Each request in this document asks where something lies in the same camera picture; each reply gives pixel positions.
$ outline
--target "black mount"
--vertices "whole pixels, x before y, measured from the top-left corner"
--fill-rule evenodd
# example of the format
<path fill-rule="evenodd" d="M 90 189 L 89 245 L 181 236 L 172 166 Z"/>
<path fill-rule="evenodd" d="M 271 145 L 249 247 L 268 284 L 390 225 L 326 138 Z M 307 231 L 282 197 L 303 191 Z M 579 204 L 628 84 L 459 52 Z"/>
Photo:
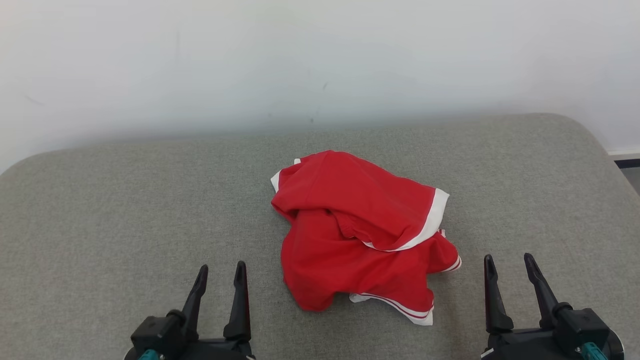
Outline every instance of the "black mount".
<path fill-rule="evenodd" d="M 200 299 L 207 289 L 209 268 L 202 265 L 182 311 L 171 310 L 163 318 L 149 316 L 131 335 L 133 347 L 124 360 L 137 360 L 155 350 L 165 360 L 247 360 L 251 353 L 251 324 L 246 265 L 239 261 L 234 277 L 236 294 L 223 339 L 198 339 Z"/>
<path fill-rule="evenodd" d="M 540 328 L 513 329 L 498 289 L 495 263 L 491 255 L 485 256 L 484 305 L 489 340 L 483 360 L 580 359 L 579 350 L 585 343 L 594 343 L 608 360 L 624 360 L 620 339 L 593 310 L 573 310 L 566 302 L 558 303 L 533 255 L 525 254 L 524 262 L 536 290 Z"/>

